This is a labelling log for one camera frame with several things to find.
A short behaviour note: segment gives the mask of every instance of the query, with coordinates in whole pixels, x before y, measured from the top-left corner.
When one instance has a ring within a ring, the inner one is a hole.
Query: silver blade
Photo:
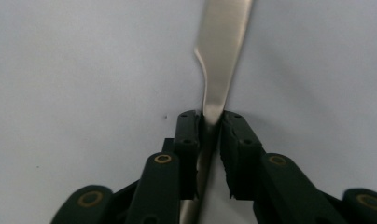
[[[218,122],[238,61],[252,0],[208,0],[195,54],[205,77],[202,150],[197,161],[199,199],[181,203],[180,224],[195,224],[206,190]]]

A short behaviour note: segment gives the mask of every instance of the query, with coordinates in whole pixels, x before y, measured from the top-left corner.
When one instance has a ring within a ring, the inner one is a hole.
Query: white surface
[[[201,1],[0,0],[0,223],[116,191],[200,109]],[[377,191],[377,0],[258,0],[227,109],[323,191]],[[254,223],[217,160],[203,223]]]

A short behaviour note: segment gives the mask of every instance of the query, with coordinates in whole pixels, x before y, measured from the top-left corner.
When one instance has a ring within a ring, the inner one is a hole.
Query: knife blade
[[[251,7],[252,0],[207,1],[195,48],[205,80],[202,149],[197,161],[199,198],[181,203],[181,224],[194,224],[199,218],[212,154],[216,148],[217,127],[244,41]]]

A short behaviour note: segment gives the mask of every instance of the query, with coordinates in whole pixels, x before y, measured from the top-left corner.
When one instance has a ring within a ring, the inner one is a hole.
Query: white backdrop
[[[202,104],[203,0],[0,0],[0,223],[117,191]],[[377,0],[257,0],[227,109],[323,191],[377,191]],[[217,159],[202,223],[255,223]]]

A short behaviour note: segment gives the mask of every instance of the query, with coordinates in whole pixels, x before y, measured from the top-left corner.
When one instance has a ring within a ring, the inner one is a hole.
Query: knife
[[[204,75],[202,146],[197,160],[198,199],[182,201],[181,224],[197,223],[206,190],[218,123],[223,114],[248,23],[252,0],[208,0],[195,55]]]

